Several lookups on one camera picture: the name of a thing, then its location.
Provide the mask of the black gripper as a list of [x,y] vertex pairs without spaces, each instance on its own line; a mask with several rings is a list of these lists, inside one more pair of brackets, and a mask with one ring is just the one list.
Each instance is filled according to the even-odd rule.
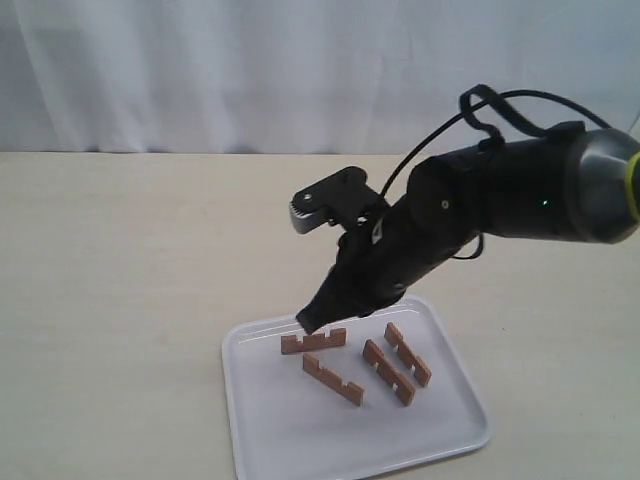
[[390,306],[476,235],[452,207],[420,213],[401,199],[372,227],[342,235],[335,266],[296,321],[313,334]]

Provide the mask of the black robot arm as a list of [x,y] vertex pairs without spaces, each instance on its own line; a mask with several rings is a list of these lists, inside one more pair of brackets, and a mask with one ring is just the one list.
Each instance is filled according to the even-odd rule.
[[343,228],[334,265],[296,318],[307,333],[397,303],[484,234],[615,244],[639,226],[639,144],[616,129],[560,125],[544,137],[432,156],[387,203],[350,166],[297,192],[294,228]]

